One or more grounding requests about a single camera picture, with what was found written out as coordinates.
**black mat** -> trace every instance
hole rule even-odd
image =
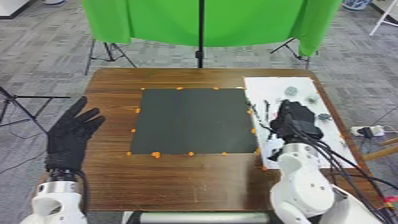
[[[246,110],[239,89],[143,90],[133,154],[252,153]]]

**small orange piece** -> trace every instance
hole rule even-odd
[[[152,152],[150,156],[158,159],[159,158],[159,152]]]

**black glove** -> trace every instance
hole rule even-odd
[[[78,116],[85,104],[86,98],[81,97],[47,132],[47,170],[55,168],[81,170],[86,142],[104,122],[104,117],[95,117],[99,114],[97,108]]]
[[[291,140],[296,137],[296,133],[305,133],[310,138],[321,139],[323,133],[314,126],[314,113],[298,102],[282,101],[277,118],[270,122],[270,128],[277,133],[277,137],[284,140]]]

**white paper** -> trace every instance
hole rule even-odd
[[[293,86],[298,90],[294,96],[285,96],[284,90],[285,88]],[[280,101],[287,99],[289,101],[298,101],[303,106],[307,106],[309,110],[314,112],[314,114],[330,114],[326,110],[326,106],[319,97],[319,94],[316,92],[312,80],[307,77],[246,77],[245,78],[245,95],[246,99],[255,105],[257,115],[264,122],[264,100],[270,103],[270,109],[268,109],[268,120],[271,121],[277,115],[278,105]],[[317,98],[317,101],[314,104],[309,103],[307,97],[312,96]],[[261,157],[262,157],[262,165],[268,169],[278,169],[277,163],[268,160],[268,156],[271,155],[271,149],[277,147],[282,147],[282,140],[271,140],[268,141],[268,130],[261,128],[257,118],[252,114],[252,122],[254,122],[254,128],[255,128],[255,136],[257,136],[257,144],[261,149]],[[323,142],[328,144],[332,150],[341,154],[341,156],[357,164],[349,148],[346,147],[344,139],[341,138],[337,125],[333,123],[333,120],[330,121],[319,121],[316,119],[314,122],[316,127],[319,127],[323,132]],[[325,160],[325,158],[319,156],[319,168],[328,168],[330,164]],[[342,167],[349,167],[349,165],[341,161]]]

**green screen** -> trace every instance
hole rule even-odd
[[[300,40],[300,55],[314,53],[339,0],[206,0],[204,46]],[[102,42],[131,38],[198,44],[198,0],[83,0],[92,36]]]

